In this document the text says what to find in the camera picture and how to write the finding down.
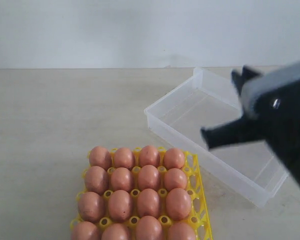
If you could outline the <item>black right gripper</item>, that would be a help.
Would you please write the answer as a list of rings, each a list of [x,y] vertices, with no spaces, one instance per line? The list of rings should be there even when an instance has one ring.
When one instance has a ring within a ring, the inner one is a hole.
[[[244,84],[263,73],[244,65],[231,71],[231,81],[238,96]],[[244,117],[212,128],[202,127],[200,134],[209,150],[265,140],[277,158],[300,186],[300,115],[284,117]]]

